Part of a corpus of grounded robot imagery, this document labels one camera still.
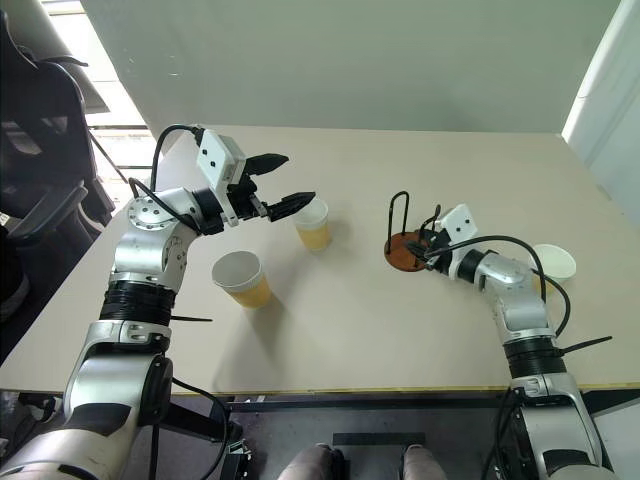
black chair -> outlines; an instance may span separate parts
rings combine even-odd
[[[0,14],[0,210],[13,219],[6,241],[31,286],[23,305],[2,322],[4,361],[109,222],[114,205],[97,178],[75,81],[59,64],[21,51]]]

black cable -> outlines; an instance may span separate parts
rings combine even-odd
[[[540,276],[540,274],[538,273],[538,271],[535,268],[532,268],[531,270],[533,271],[533,273],[535,273],[536,275]],[[571,300],[569,300],[569,295],[567,294],[565,289],[560,286],[560,284],[558,282],[556,282],[554,279],[548,277],[547,275],[544,276],[544,279],[547,282],[549,282],[551,285],[553,285],[554,288],[556,290],[558,290],[558,292],[560,292],[560,295],[562,295],[562,298],[564,299],[564,315],[562,316],[562,321],[560,322],[560,325],[558,326],[558,329],[556,330],[556,337],[559,337],[560,334],[567,327],[567,324],[569,323],[569,316],[571,315]]]
[[[122,179],[122,181],[124,183],[127,183],[127,177],[124,176],[124,174],[118,168],[118,166],[115,164],[115,162],[113,160],[111,160],[111,157],[109,156],[107,151],[102,147],[102,145],[100,145],[100,142],[98,142],[98,139],[93,136],[93,133],[89,132],[89,138],[95,144],[96,148],[100,151],[102,156],[107,159],[107,162],[109,162],[109,164],[113,167],[113,169],[116,171],[118,176]]]
[[[213,322],[213,318],[181,317],[180,315],[171,315],[171,320],[180,320],[183,322]]]
[[[153,193],[153,191],[151,191],[150,188],[148,188],[144,183],[142,183],[137,178],[129,178],[129,186],[131,187],[131,191],[133,192],[134,198],[138,198],[140,196],[137,190],[139,188],[144,193],[146,193],[149,198],[153,199],[158,204],[158,206],[160,206],[160,208],[164,209],[167,213],[169,213],[171,216],[176,218],[180,223],[186,225],[191,230],[194,230],[199,235],[202,234],[202,230],[200,230],[200,227],[198,227],[196,222],[190,216],[181,215],[178,212],[176,212],[173,208],[171,208],[169,205],[167,205],[162,200],[160,200],[158,196],[155,193]]]
[[[496,424],[494,429],[494,456],[496,458],[496,465],[500,469],[500,475],[503,480],[508,480],[507,469],[504,466],[504,462],[502,461],[502,455],[500,454],[500,440],[502,438],[501,435],[501,424],[502,424],[502,414],[504,413],[504,408],[507,405],[507,400],[511,396],[511,387],[507,387],[507,390],[502,397],[502,401],[500,402],[500,407],[498,407],[498,413],[496,415]]]
[[[459,248],[468,247],[469,245],[475,245],[476,243],[493,242],[493,241],[511,242],[511,243],[515,243],[516,245],[520,245],[527,252],[529,252],[529,255],[531,255],[531,258],[533,258],[533,262],[536,264],[536,269],[540,272],[541,276],[544,276],[544,270],[542,269],[542,262],[540,262],[540,257],[538,257],[538,254],[533,249],[533,247],[531,247],[531,245],[529,245],[528,243],[523,242],[519,238],[510,237],[508,235],[485,235],[483,237],[476,237],[470,240],[465,240],[463,242],[456,243],[454,245],[449,245],[448,247],[438,248],[437,250],[432,250],[430,252],[426,252],[425,250],[425,253],[422,255],[422,258],[424,260],[427,260],[431,257],[437,257],[438,255],[452,252],[453,250],[457,250]],[[415,255],[414,250],[417,251],[417,245],[415,245],[415,242],[412,242],[411,246],[413,247],[413,250],[410,250],[410,251]],[[547,285],[545,282],[540,282],[540,298],[542,298],[543,302],[547,301]]]
[[[213,463],[211,464],[211,466],[209,467],[209,470],[207,470],[207,473],[205,473],[200,480],[207,480],[207,478],[209,478],[209,475],[211,475],[213,473],[213,471],[218,467],[218,465],[220,464],[220,461],[222,460],[222,457],[225,454],[225,451],[227,450],[227,443],[229,442],[229,428],[227,425],[227,412],[226,409],[224,407],[224,405],[222,404],[222,402],[215,396],[215,395],[211,395],[209,392],[205,392],[204,390],[198,388],[198,387],[194,387],[192,385],[189,385],[188,383],[184,383],[181,380],[178,380],[176,377],[173,377],[171,379],[171,381],[178,385],[179,387],[182,387],[186,390],[191,390],[192,392],[198,393],[200,395],[202,395],[205,398],[208,398],[209,400],[211,400],[213,403],[215,403],[216,405],[218,405],[218,407],[220,408],[221,412],[222,412],[222,418],[224,419],[223,422],[223,434],[222,434],[222,444],[220,445],[220,450],[218,451],[218,455],[216,456],[215,460],[213,461]]]
[[[608,342],[612,340],[613,337],[611,335],[607,335],[606,337],[594,338],[593,340],[587,340],[586,342],[576,343],[575,345],[571,345],[570,347],[563,348],[562,354],[566,355],[567,353],[575,352],[576,350],[581,350],[583,348],[590,347],[591,345],[596,345],[602,342]]]
[[[516,407],[517,405],[514,403],[509,409],[509,413],[507,413],[507,416],[505,417],[505,420],[502,423],[502,427],[500,428],[500,438],[502,438],[505,432],[507,431],[507,427],[509,426],[509,417],[511,417]],[[482,465],[482,476],[480,477],[480,480],[485,480],[485,478],[487,478],[487,473],[489,473],[489,467],[491,467],[491,460],[493,460],[495,452],[496,452],[496,449],[494,445],[491,447],[491,450],[489,450],[489,453],[487,453],[487,457],[485,458],[484,464]]]
[[[164,140],[167,138],[167,135],[169,135],[171,132],[175,130],[186,130],[187,132],[195,133],[197,129],[198,127],[176,124],[176,125],[169,125],[167,128],[165,128],[162,131],[162,133],[158,137],[158,141],[156,142],[156,149],[153,152],[153,161],[151,162],[151,181],[149,182],[149,186],[151,187],[151,190],[155,191],[156,189],[156,178],[158,176],[158,161],[160,159],[160,151],[162,150],[162,144],[164,143]]]
[[[151,458],[149,459],[149,480],[156,479],[158,470],[158,447],[160,445],[160,425],[157,423],[151,430]]]

table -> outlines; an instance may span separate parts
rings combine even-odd
[[[481,234],[569,250],[578,272],[566,284],[573,314],[560,344],[614,337],[567,356],[569,371],[583,388],[640,386],[640,238],[559,136],[217,130],[249,156],[289,155],[289,163],[256,177],[259,198],[272,203],[317,191],[329,204],[333,241],[324,252],[306,251],[290,219],[254,219],[196,240],[174,314],[213,322],[172,322],[168,356],[177,377],[224,394],[503,388],[507,362],[482,295],[435,272],[394,270],[384,259],[389,200],[407,190],[411,228],[436,203],[465,202]],[[190,136],[174,144],[161,163],[159,189],[205,185],[195,152]],[[401,228],[401,215],[396,219],[394,231]],[[0,368],[2,388],[64,390],[98,318],[126,221],[113,219],[15,347]],[[516,246],[488,247],[526,258]],[[260,310],[241,308],[211,281],[213,263],[242,249],[264,261],[276,297]],[[549,305],[557,324],[559,295]]]

paper cup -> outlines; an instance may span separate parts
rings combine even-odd
[[[306,207],[293,216],[300,240],[309,250],[320,251],[329,245],[331,234],[328,217],[329,207],[318,197],[314,197]]]
[[[542,263],[542,269],[544,274],[555,280],[558,283],[566,282],[568,279],[576,274],[576,261],[569,252],[565,249],[558,247],[557,245],[551,245],[543,243],[540,245],[534,245],[533,249],[540,258]],[[533,261],[533,257],[529,256],[529,265],[532,268],[536,267]],[[540,288],[540,279],[535,281],[538,288]],[[547,290],[553,291],[553,285],[547,282]]]
[[[213,281],[247,308],[260,308],[271,298],[271,289],[260,259],[251,252],[231,252],[218,260],[211,270]]]

white wall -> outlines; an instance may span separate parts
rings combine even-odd
[[[169,123],[560,132],[618,0],[83,0]]]
[[[562,135],[640,226],[640,0],[620,3]]]

